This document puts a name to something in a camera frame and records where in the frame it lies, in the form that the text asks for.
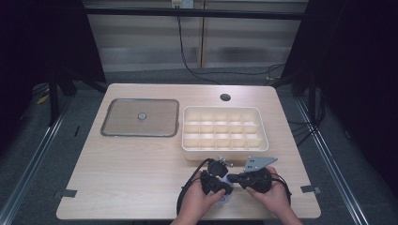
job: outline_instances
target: hand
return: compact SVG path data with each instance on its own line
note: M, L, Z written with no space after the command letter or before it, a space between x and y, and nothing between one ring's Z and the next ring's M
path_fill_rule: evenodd
M271 173L277 174L275 168L267 167L267 169ZM272 175L272 177L279 179L277 175ZM290 207L286 191L280 182L272 181L271 189L267 193L257 192L250 187L246 187L246 190L253 198L261 202L269 212L279 218L283 224L301 224Z
M201 173L198 172L193 177L193 182L182 200L179 214L172 224L196 224L207 213L211 205L222 199L225 193L224 189L210 195L203 192L199 179Z

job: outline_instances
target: person's left hand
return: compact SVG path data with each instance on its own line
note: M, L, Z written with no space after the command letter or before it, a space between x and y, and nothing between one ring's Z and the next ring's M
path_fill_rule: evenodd
M200 182L201 173L198 172L193 177L193 182L182 199L179 214L172 224L196 224L207 213L211 205L222 199L225 193L224 189L209 195L203 192Z

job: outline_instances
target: metal rail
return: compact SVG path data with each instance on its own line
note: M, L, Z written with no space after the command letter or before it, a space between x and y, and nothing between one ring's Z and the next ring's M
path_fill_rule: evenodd
M310 15L303 12L242 11L197 8L165 7L31 7L40 13L85 13L93 15L171 16L171 17L212 17L301 21L304 19L323 20L325 15Z
M28 166L26 167L23 176L18 182L17 186L12 191L11 195L8 197L5 205L3 206L0 212L0 224L1 225L9 225L17 214L18 208L20 207L24 196L26 195L30 185L32 184L35 175L38 173L39 166L46 156L51 143L57 133L59 127L62 124L64 119L65 112L67 111L72 97L68 98L68 101L63 109L63 111L59 114L57 120L54 121L53 125L48 127L43 139L41 140L38 148L35 152L35 155L32 156Z
M340 194L343 197L345 205L351 214L351 217L354 219L355 224L369 224L365 214L363 213L360 204L357 198L354 196L349 185L346 183L339 167L336 164L336 161L333 158L333 154L330 152L325 140L323 139L321 133L318 129L315 129L311 124L311 118L302 99L297 100L298 108L301 112L304 121L308 123L308 129L313 133L313 139L316 143L316 146L321 154L322 158L324 159L326 166L330 172L331 177L333 178L334 183L336 184L337 188L340 191Z

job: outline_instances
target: egg tray compartment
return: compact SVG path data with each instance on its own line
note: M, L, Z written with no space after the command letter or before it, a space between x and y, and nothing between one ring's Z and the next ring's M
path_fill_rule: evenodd
M255 108L188 107L184 110L183 148L190 153L263 152L268 149L260 112Z

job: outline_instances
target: person's right hand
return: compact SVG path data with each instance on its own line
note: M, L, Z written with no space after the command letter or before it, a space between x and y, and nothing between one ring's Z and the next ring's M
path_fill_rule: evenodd
M277 174L275 168L268 166L267 169L271 173ZM277 175L272 175L272 177L279 179ZM253 198L261 202L269 212L279 218L283 224L301 224L290 207L286 191L280 182L272 181L271 189L267 193L257 192L250 187L246 187L246 190Z

